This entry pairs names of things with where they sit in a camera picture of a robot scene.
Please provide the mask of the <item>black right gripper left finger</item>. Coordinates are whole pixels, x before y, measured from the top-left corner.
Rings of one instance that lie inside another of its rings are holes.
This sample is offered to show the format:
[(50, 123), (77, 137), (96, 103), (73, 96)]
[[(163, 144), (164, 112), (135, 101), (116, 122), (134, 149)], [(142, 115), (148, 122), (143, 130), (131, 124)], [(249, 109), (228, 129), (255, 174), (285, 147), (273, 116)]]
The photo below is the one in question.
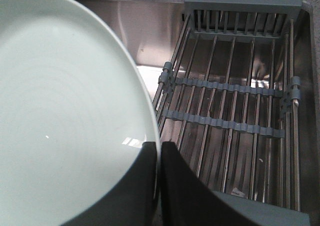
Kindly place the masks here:
[(155, 142), (144, 142), (127, 173), (98, 202), (63, 225), (152, 225), (158, 202)]

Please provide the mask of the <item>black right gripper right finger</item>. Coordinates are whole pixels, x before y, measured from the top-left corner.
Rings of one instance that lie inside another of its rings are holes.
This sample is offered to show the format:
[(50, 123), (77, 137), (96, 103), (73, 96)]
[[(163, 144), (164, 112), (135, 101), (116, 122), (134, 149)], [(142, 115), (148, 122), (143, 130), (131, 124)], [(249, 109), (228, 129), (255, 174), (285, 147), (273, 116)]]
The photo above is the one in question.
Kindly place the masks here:
[(209, 190), (176, 145), (161, 145), (161, 210), (164, 225), (309, 225), (306, 213)]

